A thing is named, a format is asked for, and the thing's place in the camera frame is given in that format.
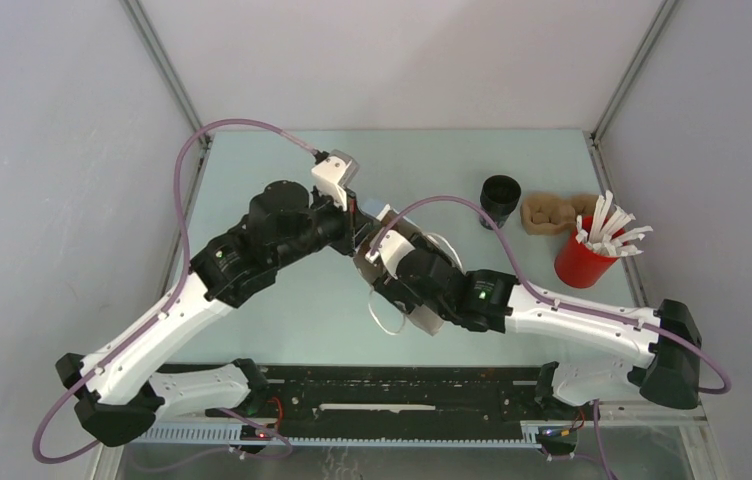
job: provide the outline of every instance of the black cup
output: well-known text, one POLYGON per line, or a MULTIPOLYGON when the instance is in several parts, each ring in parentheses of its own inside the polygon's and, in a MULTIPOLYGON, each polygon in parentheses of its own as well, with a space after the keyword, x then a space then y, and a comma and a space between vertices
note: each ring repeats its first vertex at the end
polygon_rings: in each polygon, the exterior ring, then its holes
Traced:
MULTIPOLYGON (((503 228, 508 216, 517 207, 518 200, 520 200, 520 184, 509 176, 494 175, 482 184, 479 203, 498 228, 503 228)), ((479 223, 491 230, 491 226, 482 218, 482 215, 479 216, 479 223)))

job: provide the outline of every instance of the white wall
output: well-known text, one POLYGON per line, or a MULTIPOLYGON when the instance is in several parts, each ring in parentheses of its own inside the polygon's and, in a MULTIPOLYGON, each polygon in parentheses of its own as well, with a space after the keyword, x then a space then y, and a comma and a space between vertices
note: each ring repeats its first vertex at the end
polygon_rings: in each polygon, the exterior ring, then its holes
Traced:
POLYGON ((205 121, 591 130, 661 0, 143 3, 205 121))
POLYGON ((656 227, 651 297, 687 302, 735 381, 703 400, 732 476, 751 479, 752 2, 682 2, 604 153, 622 201, 656 227))
MULTIPOLYGON (((188 134, 119 2, 0 2, 0 478, 86 471, 29 450, 62 391, 53 364, 157 296, 188 134)), ((48 454, 90 439, 64 413, 48 454)))

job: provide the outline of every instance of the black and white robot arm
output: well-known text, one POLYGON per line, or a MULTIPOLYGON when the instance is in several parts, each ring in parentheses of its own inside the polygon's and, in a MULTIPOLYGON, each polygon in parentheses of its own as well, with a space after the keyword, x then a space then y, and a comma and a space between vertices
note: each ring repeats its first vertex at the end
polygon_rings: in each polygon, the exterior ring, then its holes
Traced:
MULTIPOLYGON (((252 198, 248 213, 237 225, 209 241, 191 259, 184 288, 167 313, 162 313, 162 307, 174 290, 99 350, 62 357, 56 369, 67 388, 95 369, 76 392, 75 411, 83 428, 105 445, 117 446, 142 435, 159 420, 210 408, 246 406, 251 410, 249 406, 263 404, 267 382, 248 359, 190 373, 157 370, 198 332, 273 285, 280 269, 327 246, 353 257, 365 280, 430 334, 448 321, 476 332, 548 335, 614 355, 613 361, 596 365, 546 365, 539 380, 540 397, 582 405, 611 386, 634 385, 656 403, 675 408, 696 405, 698 360, 663 349, 653 332, 540 304, 513 275, 491 270, 463 272, 409 222, 397 224, 370 254, 369 242, 389 212, 374 218, 359 210, 354 192, 347 188, 357 169, 355 160, 332 152, 312 169, 316 186, 311 195, 294 182, 268 185, 252 198), (151 328, 107 365, 96 367, 153 315, 158 315, 158 321, 151 328), (654 393, 668 389, 678 393, 692 382, 693 392, 681 396, 669 399, 664 393, 654 393), (691 398, 694 405, 689 405, 691 398)), ((675 318, 668 320, 652 309, 615 308, 549 295, 624 314, 637 325, 668 328, 668 321, 682 316, 678 309, 671 315, 675 318)), ((689 324, 696 336, 690 317, 671 326, 688 328, 689 324)))

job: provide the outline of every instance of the red container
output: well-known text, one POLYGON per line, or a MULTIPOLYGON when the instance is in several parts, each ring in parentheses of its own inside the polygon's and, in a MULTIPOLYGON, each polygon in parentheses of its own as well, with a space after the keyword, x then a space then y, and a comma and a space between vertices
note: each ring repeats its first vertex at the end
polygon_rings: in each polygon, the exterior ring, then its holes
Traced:
MULTIPOLYGON (((590 231, 592 220, 593 217, 584 217, 582 229, 590 231)), ((624 230, 620 229, 612 237, 618 237, 623 233, 624 230)), ((618 257, 606 257, 592 252, 584 243, 577 242, 576 233, 573 233, 556 257, 556 274, 562 282, 571 287, 588 288, 597 283, 617 259, 618 257)))

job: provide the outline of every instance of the light blue tabletop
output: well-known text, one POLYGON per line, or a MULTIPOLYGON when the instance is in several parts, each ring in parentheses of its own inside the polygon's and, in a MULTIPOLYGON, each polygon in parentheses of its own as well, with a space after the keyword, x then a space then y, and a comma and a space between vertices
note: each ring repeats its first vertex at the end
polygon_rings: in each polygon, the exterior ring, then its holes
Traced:
MULTIPOLYGON (((353 156, 360 170, 351 188, 400 210, 432 195, 478 202, 482 182, 495 174, 515 178, 523 196, 535 191, 561 195, 598 192, 594 168, 578 130, 449 130, 300 132, 323 150, 353 156)), ((246 212, 250 198, 275 180, 311 189, 313 159, 274 134, 221 132, 199 187, 190 238, 200 249, 246 212)), ((410 218, 444 235, 465 268, 509 271, 492 232, 464 206, 430 204, 410 218)), ((618 263, 594 287, 575 290, 553 270, 566 236, 527 235, 515 211, 504 227, 529 279, 559 293, 633 306, 618 263)), ((508 366, 540 365, 605 356, 570 342, 531 335, 470 333, 445 324, 434 337, 408 325, 399 336, 384 334, 367 311, 369 287, 352 260, 326 248, 282 270, 276 284, 201 332, 171 361, 229 362, 249 357, 259 364, 508 366)), ((377 314, 394 329, 400 315, 378 296, 377 314)))

